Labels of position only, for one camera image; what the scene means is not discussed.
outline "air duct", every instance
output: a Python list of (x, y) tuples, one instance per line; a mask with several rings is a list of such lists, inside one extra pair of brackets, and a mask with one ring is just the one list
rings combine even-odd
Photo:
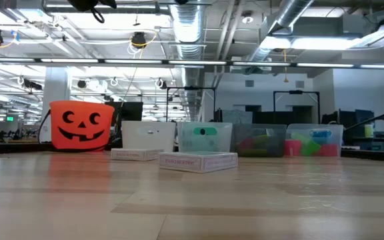
[[(202, 24), (204, 16), (204, 6), (200, 5), (171, 5), (170, 12), (173, 16), (173, 29), (178, 43), (190, 43), (190, 45), (178, 45), (177, 53), (182, 60), (201, 60), (203, 58), (202, 46), (194, 46), (202, 40)], [(200, 68), (182, 68), (183, 86), (202, 87), (204, 79)], [(188, 105), (195, 105), (196, 99), (186, 94)], [(189, 108), (191, 120), (198, 114), (198, 108)]]
[[(292, 32), (294, 23), (306, 11), (306, 9), (313, 3), (314, 0), (284, 0), (279, 8), (279, 11), (274, 16), (266, 17), (263, 21), (262, 42), (268, 34), (278, 31), (280, 29), (288, 29), (283, 34)], [(272, 49), (261, 48), (258, 46), (256, 50), (247, 58), (247, 61), (262, 62), (270, 54)], [(255, 67), (248, 67), (244, 69), (245, 75), (259, 72)]]

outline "cardboard box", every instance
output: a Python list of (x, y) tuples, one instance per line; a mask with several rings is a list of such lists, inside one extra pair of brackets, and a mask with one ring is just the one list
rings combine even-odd
[(112, 149), (112, 160), (149, 161), (159, 158), (159, 149)]
[(238, 154), (214, 152), (161, 153), (159, 168), (208, 173), (238, 166)]

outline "clear plastic bin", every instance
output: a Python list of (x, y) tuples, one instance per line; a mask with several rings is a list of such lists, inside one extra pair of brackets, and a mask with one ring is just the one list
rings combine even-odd
[(342, 138), (342, 125), (291, 124), (285, 156), (340, 157)]
[(178, 123), (179, 151), (230, 152), (232, 123)]
[(282, 157), (286, 132), (286, 125), (234, 124), (232, 150), (240, 157)]

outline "orange pumpkin bucket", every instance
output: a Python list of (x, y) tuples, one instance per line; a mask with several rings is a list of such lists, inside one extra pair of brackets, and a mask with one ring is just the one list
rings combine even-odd
[(114, 108), (99, 103), (54, 101), (51, 141), (56, 149), (103, 148), (111, 131)]

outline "plastic storage container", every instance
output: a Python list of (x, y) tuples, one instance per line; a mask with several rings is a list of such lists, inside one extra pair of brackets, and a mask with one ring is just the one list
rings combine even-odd
[(234, 124), (232, 150), (240, 157), (282, 157), (286, 132), (286, 125)]
[(291, 124), (285, 156), (340, 157), (342, 138), (342, 125)]
[(179, 151), (230, 152), (232, 123), (178, 123)]

